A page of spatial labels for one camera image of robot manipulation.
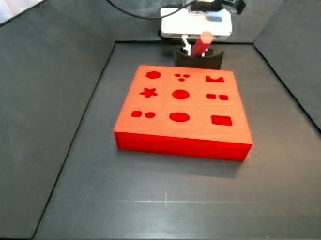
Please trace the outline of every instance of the star-shaped hole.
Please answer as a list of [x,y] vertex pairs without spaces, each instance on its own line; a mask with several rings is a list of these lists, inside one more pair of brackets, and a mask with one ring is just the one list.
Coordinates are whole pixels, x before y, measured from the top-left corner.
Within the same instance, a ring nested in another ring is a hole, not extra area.
[[144,88],[144,91],[141,93],[139,93],[140,95],[144,95],[146,98],[150,98],[151,96],[156,96],[158,94],[155,93],[155,88],[148,89]]

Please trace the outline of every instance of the red block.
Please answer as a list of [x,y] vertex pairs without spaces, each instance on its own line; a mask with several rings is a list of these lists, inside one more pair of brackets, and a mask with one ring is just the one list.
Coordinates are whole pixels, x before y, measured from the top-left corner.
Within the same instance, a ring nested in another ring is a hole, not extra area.
[[203,32],[199,38],[196,39],[190,55],[200,57],[202,54],[204,53],[204,50],[211,45],[212,40],[214,40],[214,35],[211,34],[211,32]]
[[140,66],[113,135],[123,150],[244,160],[253,141],[232,72]]

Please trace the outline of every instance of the rectangular hole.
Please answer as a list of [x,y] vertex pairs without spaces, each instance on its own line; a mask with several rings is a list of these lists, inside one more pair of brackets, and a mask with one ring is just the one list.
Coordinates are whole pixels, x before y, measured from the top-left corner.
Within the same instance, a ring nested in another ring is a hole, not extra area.
[[231,126],[231,118],[228,116],[212,115],[210,119],[214,125]]

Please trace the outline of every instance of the circular hole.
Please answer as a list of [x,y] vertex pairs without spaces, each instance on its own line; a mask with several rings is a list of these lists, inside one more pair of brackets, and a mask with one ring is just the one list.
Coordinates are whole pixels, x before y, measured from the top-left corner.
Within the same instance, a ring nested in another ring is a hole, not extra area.
[[174,112],[170,114],[170,119],[174,121],[174,122],[187,122],[190,120],[190,116],[183,113],[183,112]]
[[190,93],[186,90],[175,90],[172,93],[174,98],[183,100],[186,98],[188,98]]
[[155,113],[154,113],[154,112],[147,112],[147,113],[146,113],[146,117],[147,117],[147,118],[154,118],[154,116],[155,116]]
[[158,71],[150,71],[146,76],[150,78],[150,79],[158,79],[160,77],[160,72]]

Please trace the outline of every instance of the table surface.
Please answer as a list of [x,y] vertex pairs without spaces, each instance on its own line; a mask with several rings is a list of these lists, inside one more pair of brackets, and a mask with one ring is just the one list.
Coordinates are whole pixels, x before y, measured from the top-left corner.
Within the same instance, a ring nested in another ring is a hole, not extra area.
[[116,43],[34,238],[319,238],[319,133],[251,45],[214,46],[247,112],[246,161],[117,151],[135,70],[172,66],[175,48]]

